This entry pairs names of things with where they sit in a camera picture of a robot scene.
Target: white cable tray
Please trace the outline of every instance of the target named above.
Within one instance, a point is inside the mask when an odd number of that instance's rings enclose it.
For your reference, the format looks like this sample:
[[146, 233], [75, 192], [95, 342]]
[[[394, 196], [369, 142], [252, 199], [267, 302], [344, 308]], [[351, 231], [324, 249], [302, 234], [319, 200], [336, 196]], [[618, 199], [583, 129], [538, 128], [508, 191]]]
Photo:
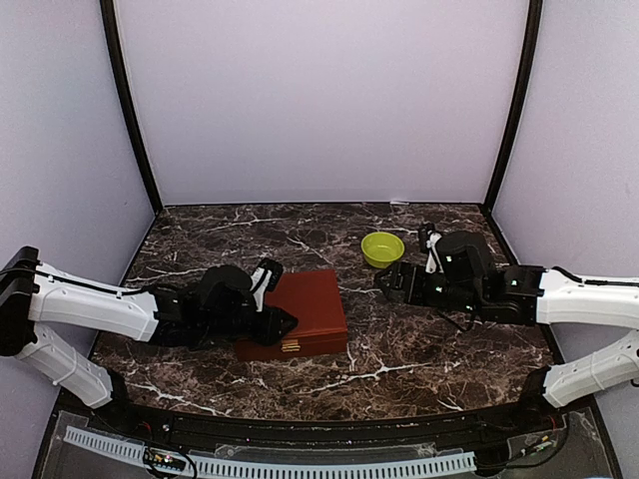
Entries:
[[[145, 445], [139, 441], [116, 439], [96, 432], [67, 426], [64, 441], [105, 457], [138, 467], [147, 467], [142, 458]], [[444, 477], [476, 470], [474, 453], [464, 452], [412, 461], [373, 464], [299, 465], [214, 459], [189, 454], [198, 468], [199, 478], [231, 479], [422, 479]], [[190, 464], [181, 473], [156, 466], [167, 473], [192, 477]]]

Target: box latch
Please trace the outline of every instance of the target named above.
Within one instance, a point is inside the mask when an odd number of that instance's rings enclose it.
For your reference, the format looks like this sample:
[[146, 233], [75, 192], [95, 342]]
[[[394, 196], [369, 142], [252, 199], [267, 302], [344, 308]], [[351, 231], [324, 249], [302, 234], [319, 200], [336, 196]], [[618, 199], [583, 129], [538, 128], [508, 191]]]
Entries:
[[285, 339], [282, 341], [282, 352], [298, 352], [302, 347], [297, 339]]

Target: black frame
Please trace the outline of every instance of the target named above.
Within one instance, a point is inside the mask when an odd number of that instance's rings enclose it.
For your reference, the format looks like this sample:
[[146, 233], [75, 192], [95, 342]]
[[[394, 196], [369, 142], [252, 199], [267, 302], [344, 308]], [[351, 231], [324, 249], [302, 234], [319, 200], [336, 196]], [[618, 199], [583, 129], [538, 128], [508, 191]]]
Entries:
[[[153, 177], [133, 105], [118, 34], [114, 2], [113, 0], [101, 0], [100, 4], [114, 79], [131, 144], [147, 190], [147, 195], [149, 196], [149, 201], [156, 214], [158, 214], [163, 209], [163, 204]], [[543, 0], [529, 0], [523, 47], [510, 111], [486, 197], [483, 204], [478, 205], [508, 261], [513, 264], [517, 263], [517, 259], [495, 222], [492, 211], [503, 183], [521, 119], [537, 43], [542, 5]], [[542, 325], [541, 330], [555, 363], [563, 363], [564, 360], [561, 351], [550, 327]], [[299, 441], [300, 444], [308, 442], [317, 446], [319, 441], [321, 444], [325, 444], [326, 447], [349, 448], [353, 446], [370, 446], [372, 444], [401, 445], [418, 442], [434, 442], [440, 450], [450, 447], [465, 447], [467, 449], [481, 451], [503, 445], [505, 439], [512, 434], [504, 433], [503, 431], [477, 431], [469, 426], [472, 426], [477, 420], [498, 423], [500, 418], [512, 412], [514, 406], [514, 404], [505, 404], [468, 412], [412, 417], [399, 420], [365, 421], [360, 423], [320, 423], [321, 429], [326, 429], [327, 427], [331, 429], [330, 436], [327, 436], [325, 433], [323, 434], [323, 440], [320, 438], [321, 434], [318, 435], [312, 432], [313, 423], [300, 425], [299, 423], [279, 421], [225, 419], [196, 414], [175, 413], [144, 406], [134, 407], [140, 414], [144, 415], [145, 419], [154, 426], [156, 431], [162, 430], [161, 426], [163, 424], [171, 425], [170, 430], [164, 434], [164, 437], [158, 438], [162, 441], [166, 441], [169, 446], [215, 449], [216, 445], [220, 442], [227, 444], [246, 444], [245, 441], [247, 437], [255, 437], [255, 434], [261, 431], [260, 438], [256, 437], [256, 440], [252, 440], [252, 444], [277, 447], [278, 443], [288, 443], [292, 439], [293, 441]], [[594, 396], [590, 395], [581, 398], [568, 407], [563, 408], [559, 413], [584, 407], [589, 407], [593, 412], [614, 477], [621, 478], [619, 463]], [[50, 436], [53, 432], [58, 413], [61, 410], [91, 417], [90, 410], [77, 398], [64, 390], [61, 391], [43, 438], [37, 464], [33, 472], [34, 478], [39, 477], [39, 473], [44, 465], [44, 459], [48, 450], [47, 446], [51, 439]], [[410, 428], [398, 428], [397, 425], [402, 423], [410, 423], [414, 426]], [[103, 423], [95, 418], [90, 419], [90, 425], [99, 429], [108, 430]], [[296, 432], [292, 432], [292, 425], [297, 426], [299, 429]]]
[[120, 35], [118, 33], [118, 22], [116, 18], [116, 10], [113, 0], [100, 0], [100, 8], [102, 9], [102, 22], [104, 24], [104, 34], [107, 40], [107, 48], [109, 49], [109, 58], [111, 59], [111, 68], [113, 70], [113, 79], [120, 97], [120, 107], [122, 115], [127, 125], [129, 139], [133, 147], [133, 153], [138, 163], [138, 169], [142, 176], [142, 182], [147, 191], [149, 202], [153, 211], [157, 215], [162, 211], [162, 199], [158, 186], [153, 177], [151, 163], [147, 150], [144, 147], [140, 124], [133, 105], [133, 97], [131, 96], [131, 88], [129, 87], [129, 79], [127, 78], [127, 70], [124, 64], [124, 56], [122, 55], [122, 45], [120, 44]]
[[486, 198], [483, 201], [483, 207], [489, 214], [492, 213], [495, 203], [497, 202], [499, 190], [501, 189], [503, 179], [506, 175], [506, 169], [508, 168], [508, 161], [512, 154], [512, 147], [515, 143], [517, 129], [519, 128], [523, 104], [526, 100], [526, 93], [528, 91], [530, 73], [532, 72], [532, 62], [535, 56], [535, 49], [537, 47], [542, 7], [543, 0], [530, 0], [530, 3], [528, 4], [526, 30], [523, 37], [521, 58], [519, 59], [519, 69], [517, 71], [517, 79], [515, 80], [515, 88], [512, 93], [510, 111], [508, 112], [508, 119], [506, 120], [506, 127], [503, 132], [503, 138], [501, 139], [501, 146], [499, 147], [499, 153], [497, 154], [497, 161], [495, 162], [495, 168], [492, 172], [488, 192], [486, 193]]

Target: green bowl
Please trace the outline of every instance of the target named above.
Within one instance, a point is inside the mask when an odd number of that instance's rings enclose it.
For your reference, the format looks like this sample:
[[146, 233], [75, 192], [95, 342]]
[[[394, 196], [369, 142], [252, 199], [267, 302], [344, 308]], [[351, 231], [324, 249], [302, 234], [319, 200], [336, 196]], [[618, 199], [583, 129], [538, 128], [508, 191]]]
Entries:
[[361, 241], [361, 250], [368, 264], [384, 269], [403, 256], [404, 246], [395, 235], [377, 232], [366, 235]]

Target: black pole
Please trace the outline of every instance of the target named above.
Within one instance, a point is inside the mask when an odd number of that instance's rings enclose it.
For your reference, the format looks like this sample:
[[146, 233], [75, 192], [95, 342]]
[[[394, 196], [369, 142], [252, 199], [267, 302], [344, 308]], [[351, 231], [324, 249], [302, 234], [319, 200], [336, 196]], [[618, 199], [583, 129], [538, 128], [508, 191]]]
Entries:
[[133, 107], [133, 99], [124, 66], [124, 57], [122, 55], [122, 46], [120, 45], [120, 35], [118, 34], [118, 23], [116, 21], [116, 11], [113, 0], [100, 0], [100, 7], [102, 9], [102, 22], [104, 24], [104, 34], [107, 39], [107, 48], [109, 49], [109, 57], [111, 58], [113, 78], [116, 82], [118, 96], [120, 97], [122, 114], [124, 115], [124, 121], [127, 125], [131, 146], [133, 147], [133, 153], [136, 157], [138, 168], [140, 169], [140, 175], [142, 175], [144, 187], [147, 190], [153, 211], [157, 214], [163, 208], [162, 200], [160, 199], [156, 181], [153, 178], [151, 164], [149, 163], [149, 157], [144, 148], [140, 126], [138, 125], [138, 117]]
[[497, 155], [495, 169], [492, 172], [490, 186], [488, 187], [486, 198], [483, 201], [483, 208], [489, 214], [492, 213], [492, 209], [495, 207], [497, 196], [499, 195], [499, 190], [501, 189], [501, 184], [506, 174], [506, 168], [508, 167], [508, 161], [512, 153], [512, 146], [515, 143], [517, 128], [519, 128], [519, 120], [521, 119], [526, 91], [528, 90], [535, 47], [537, 46], [542, 6], [543, 0], [530, 0], [528, 5], [526, 31], [523, 37], [519, 70], [517, 71], [517, 80], [515, 81], [515, 89], [512, 94], [508, 120], [506, 121], [506, 128], [504, 129], [503, 138], [501, 139], [501, 147], [499, 147], [499, 154]]

